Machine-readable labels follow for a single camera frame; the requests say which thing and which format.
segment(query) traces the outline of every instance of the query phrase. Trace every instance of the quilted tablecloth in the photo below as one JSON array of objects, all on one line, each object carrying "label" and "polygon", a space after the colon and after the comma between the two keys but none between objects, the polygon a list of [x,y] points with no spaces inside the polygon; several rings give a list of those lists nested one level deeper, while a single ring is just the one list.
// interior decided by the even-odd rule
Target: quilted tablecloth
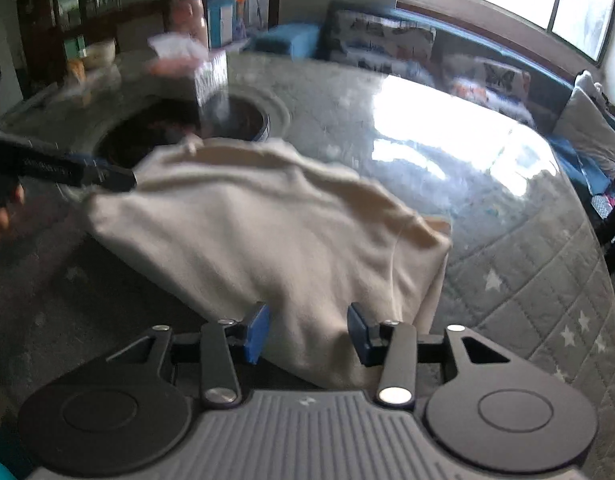
[{"label": "quilted tablecloth", "polygon": [[[271,136],[378,180],[421,213],[451,219],[432,331],[474,328],[581,390],[599,416],[584,472],[615,480],[615,296],[587,216],[545,140],[394,76],[245,54],[229,57],[228,68],[232,84],[287,108],[289,128],[271,121]],[[63,133],[86,129],[72,124]],[[191,323],[152,284],[83,242],[73,221],[62,222],[29,235],[25,258],[21,245],[19,259],[0,253],[0,380],[17,399],[148,323]],[[12,276],[22,273],[30,285],[17,289]],[[417,393],[436,381],[432,370],[422,373]]]}]

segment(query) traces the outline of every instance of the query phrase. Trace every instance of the window frame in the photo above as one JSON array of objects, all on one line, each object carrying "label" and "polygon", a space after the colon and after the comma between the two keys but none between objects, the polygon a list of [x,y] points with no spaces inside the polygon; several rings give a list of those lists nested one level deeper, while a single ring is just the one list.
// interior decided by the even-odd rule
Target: window frame
[{"label": "window frame", "polygon": [[613,27],[614,27],[615,0],[612,1],[612,9],[609,15],[609,23],[607,24],[607,30],[605,32],[605,37],[603,38],[603,44],[601,44],[601,50],[599,51],[599,58],[597,60],[591,56],[588,56],[580,48],[578,48],[577,46],[567,41],[565,38],[562,38],[561,36],[553,32],[554,22],[556,20],[556,13],[558,12],[558,5],[561,0],[554,0],[554,5],[552,6],[552,13],[550,14],[550,19],[549,19],[549,23],[547,24],[547,28],[540,27],[540,25],[537,25],[536,23],[532,23],[530,20],[527,20],[526,18],[523,18],[522,16],[514,12],[511,12],[511,10],[505,9],[505,7],[498,6],[497,4],[493,4],[492,2],[488,2],[487,0],[480,0],[480,1],[484,4],[487,4],[489,6],[496,8],[497,10],[501,9],[502,13],[508,13],[508,14],[514,15],[515,19],[520,20],[521,22],[525,23],[526,25],[530,27],[534,27],[537,30],[542,31],[543,33],[550,36],[551,38],[554,38],[555,40],[558,40],[560,43],[569,47],[569,49],[574,50],[577,54],[579,54],[581,57],[583,57],[585,60],[587,60],[589,63],[593,64],[594,66],[600,67],[601,64],[603,64],[603,59],[607,53],[607,47],[609,45],[609,40],[611,39],[611,34],[613,31]]}]

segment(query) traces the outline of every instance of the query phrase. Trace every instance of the cloth fold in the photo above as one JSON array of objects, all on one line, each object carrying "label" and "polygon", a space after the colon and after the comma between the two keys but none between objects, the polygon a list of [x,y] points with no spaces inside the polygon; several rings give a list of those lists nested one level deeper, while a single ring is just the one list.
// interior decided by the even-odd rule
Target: cloth fold
[{"label": "cloth fold", "polygon": [[[136,168],[131,193],[93,193],[91,232],[205,319],[270,305],[263,356],[327,388],[369,388],[346,311],[431,326],[451,241],[379,184],[272,140],[187,139]],[[176,327],[194,330],[195,327]]]}]

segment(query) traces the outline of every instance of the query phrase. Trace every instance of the gray ribbed plate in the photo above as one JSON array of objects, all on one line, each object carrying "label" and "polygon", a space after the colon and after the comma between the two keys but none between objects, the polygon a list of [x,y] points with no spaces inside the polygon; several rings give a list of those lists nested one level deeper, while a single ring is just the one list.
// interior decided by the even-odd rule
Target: gray ribbed plate
[{"label": "gray ribbed plate", "polygon": [[[66,478],[45,469],[30,477]],[[282,391],[256,391],[237,409],[206,413],[161,462],[123,476],[124,480],[494,478],[499,477],[457,465],[430,441],[414,416],[380,408],[362,392]],[[574,469],[552,478],[584,480]]]}]

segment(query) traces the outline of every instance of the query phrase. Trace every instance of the white logo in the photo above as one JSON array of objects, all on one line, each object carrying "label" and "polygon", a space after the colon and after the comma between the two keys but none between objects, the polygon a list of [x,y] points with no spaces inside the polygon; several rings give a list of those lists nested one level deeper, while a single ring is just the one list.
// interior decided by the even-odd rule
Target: white logo
[{"label": "white logo", "polygon": [[306,408],[308,408],[310,404],[314,404],[315,402],[316,399],[313,399],[312,397],[304,397],[303,399],[299,399],[299,404],[302,404]]}]

